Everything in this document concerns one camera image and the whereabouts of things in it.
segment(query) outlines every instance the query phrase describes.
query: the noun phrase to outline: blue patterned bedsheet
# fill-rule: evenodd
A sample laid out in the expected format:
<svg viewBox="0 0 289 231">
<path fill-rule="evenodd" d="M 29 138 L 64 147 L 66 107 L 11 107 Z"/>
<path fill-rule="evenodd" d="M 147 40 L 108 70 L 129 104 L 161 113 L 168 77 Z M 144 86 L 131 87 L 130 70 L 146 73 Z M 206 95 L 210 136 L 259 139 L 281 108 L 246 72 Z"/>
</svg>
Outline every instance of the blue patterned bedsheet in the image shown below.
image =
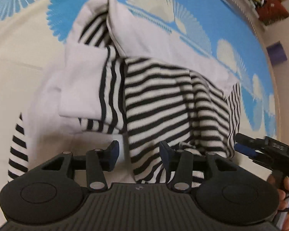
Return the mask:
<svg viewBox="0 0 289 231">
<path fill-rule="evenodd" d="M 37 0 L 0 0 L 0 21 Z M 64 42 L 87 0 L 50 0 L 49 29 Z M 159 25 L 196 52 L 217 59 L 241 81 L 242 132 L 275 136 L 273 87 L 266 57 L 248 25 L 222 0 L 118 0 L 130 11 Z"/>
</svg>

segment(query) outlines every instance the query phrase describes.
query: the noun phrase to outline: bed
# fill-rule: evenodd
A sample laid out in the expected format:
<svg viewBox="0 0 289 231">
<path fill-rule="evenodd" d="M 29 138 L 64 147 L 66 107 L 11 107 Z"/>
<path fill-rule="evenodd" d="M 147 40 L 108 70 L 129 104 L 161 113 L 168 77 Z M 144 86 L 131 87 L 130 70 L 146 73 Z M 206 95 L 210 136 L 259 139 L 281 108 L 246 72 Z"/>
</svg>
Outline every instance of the bed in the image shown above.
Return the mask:
<svg viewBox="0 0 289 231">
<path fill-rule="evenodd" d="M 39 85 L 43 69 L 63 51 L 86 1 L 0 0 L 0 189 L 7 181 L 8 150 L 18 114 Z M 249 12 L 242 13 L 247 9 L 232 0 L 118 1 L 197 53 L 214 58 L 239 79 L 241 133 L 278 137 L 274 78 Z M 269 173 L 248 159 L 240 158 L 239 163 L 264 179 Z M 0 225 L 4 220 L 0 211 Z"/>
</svg>

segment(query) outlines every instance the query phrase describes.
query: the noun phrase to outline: white towel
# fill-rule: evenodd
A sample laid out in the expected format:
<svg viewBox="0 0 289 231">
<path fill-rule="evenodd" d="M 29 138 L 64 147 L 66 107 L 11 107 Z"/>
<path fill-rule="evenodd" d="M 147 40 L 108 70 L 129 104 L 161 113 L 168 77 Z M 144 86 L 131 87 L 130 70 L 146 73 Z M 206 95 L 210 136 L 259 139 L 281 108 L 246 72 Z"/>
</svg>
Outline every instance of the white towel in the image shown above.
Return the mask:
<svg viewBox="0 0 289 231">
<path fill-rule="evenodd" d="M 161 82 L 159 75 L 167 78 Z M 163 86 L 161 89 L 166 89 L 170 83 L 180 87 L 182 79 L 190 80 L 185 84 L 188 89 L 181 89 L 181 92 L 194 100 L 188 101 L 193 105 L 183 109 L 186 112 L 180 115 L 180 120 L 187 121 L 187 125 L 169 130 L 165 138 L 172 138 L 171 146 L 182 143 L 187 148 L 192 146 L 196 152 L 200 144 L 215 152 L 223 152 L 226 157 L 231 156 L 240 115 L 240 91 L 236 77 L 216 60 L 194 52 L 175 35 L 168 34 L 143 18 L 134 17 L 117 0 L 89 0 L 73 24 L 65 53 L 61 53 L 45 72 L 28 110 L 22 114 L 22 129 L 16 128 L 11 147 L 9 180 L 60 152 L 71 150 L 76 154 L 84 154 L 96 148 L 97 143 L 107 148 L 111 140 L 119 139 L 121 160 L 118 167 L 121 176 L 108 179 L 131 181 L 129 162 L 124 160 L 128 146 L 124 145 L 121 135 L 115 135 L 127 131 L 129 156 L 136 181 L 165 182 L 166 174 L 155 148 L 163 134 L 154 140 L 147 140 L 151 134 L 142 127 L 151 124 L 156 133 L 167 129 L 163 124 L 148 121 L 146 115 L 135 121 L 133 117 L 138 113 L 133 112 L 154 112 L 154 106 L 147 105 L 145 98 L 139 99 L 139 92 L 152 91 L 152 83 L 160 82 Z M 157 103 L 170 108 L 172 112 L 168 112 L 169 116 L 176 121 L 178 111 L 172 103 L 179 97 L 172 96 L 177 87 L 171 89 L 168 101 L 157 99 Z M 155 98 L 156 93 L 161 91 L 141 96 Z M 205 109 L 204 114 L 211 114 L 212 118 L 203 121 L 193 116 L 188 121 L 191 117 L 189 111 L 194 109 L 195 101 L 204 100 L 203 96 L 199 96 L 201 93 L 205 93 L 206 100 L 210 101 L 210 109 Z M 129 108 L 125 110 L 127 94 Z M 191 130 L 193 124 L 214 126 L 214 129 L 201 130 L 203 132 L 198 135 Z M 201 136 L 208 135 L 208 131 L 213 133 L 210 135 L 212 138 L 201 139 Z M 104 133 L 105 140 L 101 140 L 101 134 L 96 132 Z M 173 138 L 185 132 L 189 135 Z M 142 140 L 144 145 L 138 145 L 135 138 Z M 194 174 L 195 177 L 201 177 L 196 172 Z"/>
</svg>

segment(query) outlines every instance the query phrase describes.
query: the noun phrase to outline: black handle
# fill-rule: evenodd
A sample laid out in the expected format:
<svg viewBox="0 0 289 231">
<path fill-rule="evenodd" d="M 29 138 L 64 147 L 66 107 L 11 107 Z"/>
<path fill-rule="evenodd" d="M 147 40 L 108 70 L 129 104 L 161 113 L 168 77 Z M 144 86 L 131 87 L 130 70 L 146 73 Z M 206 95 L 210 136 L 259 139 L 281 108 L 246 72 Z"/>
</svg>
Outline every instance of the black handle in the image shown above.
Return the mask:
<svg viewBox="0 0 289 231">
<path fill-rule="evenodd" d="M 107 182 L 95 150 L 86 153 L 86 169 L 88 190 L 91 192 L 106 191 L 108 189 Z"/>
<path fill-rule="evenodd" d="M 286 178 L 286 175 L 279 170 L 273 170 L 272 176 L 275 179 L 276 188 L 279 188 L 279 189 L 286 192 L 285 187 L 284 187 L 284 179 Z"/>
<path fill-rule="evenodd" d="M 170 171 L 170 162 L 175 155 L 175 151 L 169 147 L 167 142 L 161 141 L 160 142 L 160 158 L 162 159 L 162 163 L 164 165 L 164 168 L 166 169 L 167 172 Z"/>
<path fill-rule="evenodd" d="M 171 182 L 171 188 L 180 193 L 187 193 L 192 188 L 193 181 L 193 154 L 189 151 L 178 150 L 182 152 L 178 168 Z"/>
</svg>

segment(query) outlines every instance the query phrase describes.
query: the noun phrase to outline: folded white fabric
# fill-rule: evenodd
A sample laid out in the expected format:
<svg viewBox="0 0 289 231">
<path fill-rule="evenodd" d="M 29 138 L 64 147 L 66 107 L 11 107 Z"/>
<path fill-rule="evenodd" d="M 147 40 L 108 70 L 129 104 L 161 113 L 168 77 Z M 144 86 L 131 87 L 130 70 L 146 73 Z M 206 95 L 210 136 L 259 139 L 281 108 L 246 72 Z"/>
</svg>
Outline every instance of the folded white fabric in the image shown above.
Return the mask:
<svg viewBox="0 0 289 231">
<path fill-rule="evenodd" d="M 90 24 L 91 20 L 99 14 L 102 14 L 100 19 Z M 218 61 L 196 53 L 178 36 L 168 34 L 146 19 L 133 16 L 117 0 L 89 0 L 79 12 L 66 42 L 66 70 L 59 107 L 62 116 L 94 119 L 100 117 L 101 109 L 96 105 L 98 98 L 94 95 L 97 95 L 99 89 L 99 78 L 107 53 L 99 48 L 84 47 L 83 44 L 76 43 L 80 36 L 85 43 L 90 33 L 94 33 L 92 29 L 100 25 L 103 19 L 106 19 L 107 25 L 104 24 L 98 29 L 91 42 L 95 43 L 107 28 L 122 58 L 151 57 L 194 70 L 221 89 L 226 97 L 229 96 L 233 85 L 238 82 L 237 78 Z M 85 87 L 88 87 L 91 92 L 84 92 Z"/>
<path fill-rule="evenodd" d="M 65 150 L 84 154 L 117 139 L 121 176 L 110 181 L 132 180 L 127 153 L 136 181 L 168 181 L 162 140 L 230 157 L 240 118 L 237 82 L 216 60 L 117 0 L 89 0 L 16 127 L 9 180 Z M 125 132 L 129 145 L 116 135 Z M 193 175 L 195 186 L 203 175 Z"/>
</svg>

